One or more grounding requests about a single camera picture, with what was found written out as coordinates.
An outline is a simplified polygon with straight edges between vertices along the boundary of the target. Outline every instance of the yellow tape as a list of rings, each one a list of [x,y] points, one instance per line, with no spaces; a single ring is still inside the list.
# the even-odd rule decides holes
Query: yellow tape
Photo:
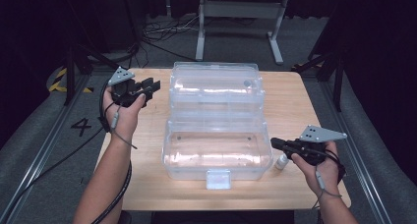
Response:
[[[49,91],[61,91],[67,92],[67,88],[63,86],[59,86],[64,75],[67,73],[67,69],[62,67],[61,71],[59,71],[58,75],[56,76],[55,80],[52,83],[52,86],[49,88]],[[92,93],[94,92],[94,87],[86,87],[84,88],[83,92],[85,93]]]

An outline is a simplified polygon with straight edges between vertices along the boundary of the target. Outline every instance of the table leg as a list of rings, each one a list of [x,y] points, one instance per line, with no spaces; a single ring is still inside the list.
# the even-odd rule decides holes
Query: table leg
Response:
[[[277,65],[283,64],[281,52],[279,51],[278,43],[276,42],[276,37],[278,36],[278,31],[279,31],[279,28],[281,27],[282,18],[284,17],[287,2],[288,0],[281,1],[278,14],[276,17],[275,29],[273,31],[268,32],[270,48],[272,49],[273,57],[275,58],[275,63]]]
[[[196,60],[203,61],[205,51],[205,0],[200,0],[199,8],[199,38],[197,40]]]

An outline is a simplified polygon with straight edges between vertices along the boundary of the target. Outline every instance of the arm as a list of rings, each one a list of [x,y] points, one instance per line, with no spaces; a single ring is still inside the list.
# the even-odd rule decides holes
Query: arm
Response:
[[[328,142],[327,149],[337,154],[336,144],[334,141]],[[326,159],[325,162],[318,166],[318,171],[320,171],[322,175],[322,179],[326,185],[326,190],[329,192],[328,194],[322,193],[322,189],[320,188],[316,178],[316,167],[308,164],[296,153],[292,154],[291,159],[304,173],[307,184],[318,197],[320,212],[325,223],[357,223],[355,217],[347,208],[343,200],[339,197],[340,192],[337,187],[338,168],[332,160]]]
[[[113,102],[110,88],[103,96],[103,110]],[[129,107],[119,107],[113,104],[106,113],[111,124],[115,113],[119,112],[119,119],[115,131],[111,134],[110,144],[99,161],[86,190],[80,200],[73,223],[91,223],[119,194],[131,158],[131,146],[123,140],[132,142],[133,133],[138,125],[138,113],[145,103],[145,96],[140,95]],[[102,223],[117,223],[122,210],[123,198],[106,216]]]

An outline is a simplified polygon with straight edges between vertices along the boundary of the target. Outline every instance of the wrist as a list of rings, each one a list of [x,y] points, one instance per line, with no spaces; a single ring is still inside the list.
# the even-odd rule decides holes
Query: wrist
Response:
[[[328,191],[326,189],[321,190],[318,194],[316,194],[318,201],[319,202],[328,202],[328,201],[332,201],[334,199],[340,199],[341,200],[341,195],[340,192],[338,191],[338,189],[333,190],[333,191]]]
[[[114,144],[122,144],[124,146],[131,146],[132,144],[132,136],[128,137],[123,134],[119,134],[117,131],[111,131],[111,141]]]
[[[324,192],[323,195],[319,197],[320,207],[337,205],[341,202],[344,203],[343,200],[341,199],[341,196],[331,196],[327,194],[326,192]]]

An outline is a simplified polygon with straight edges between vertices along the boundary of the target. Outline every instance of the finger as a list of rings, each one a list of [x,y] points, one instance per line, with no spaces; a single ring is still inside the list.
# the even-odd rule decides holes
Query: finger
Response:
[[[111,98],[111,91],[112,91],[111,86],[108,86],[104,91],[103,99],[107,103],[113,101],[113,99]]]
[[[331,141],[327,141],[326,142],[326,149],[330,150],[331,152],[333,152],[335,155],[337,155],[337,147],[336,147],[336,143],[331,140]]]
[[[295,165],[297,165],[298,168],[300,168],[300,170],[303,173],[307,173],[310,170],[314,169],[314,167],[310,164],[308,164],[306,162],[306,160],[304,160],[304,158],[302,158],[300,155],[298,155],[297,153],[293,153],[291,155],[291,159],[294,161]]]
[[[133,102],[133,104],[130,107],[134,107],[138,111],[141,110],[141,108],[144,106],[146,101],[146,96],[142,93],[138,96],[138,98]]]

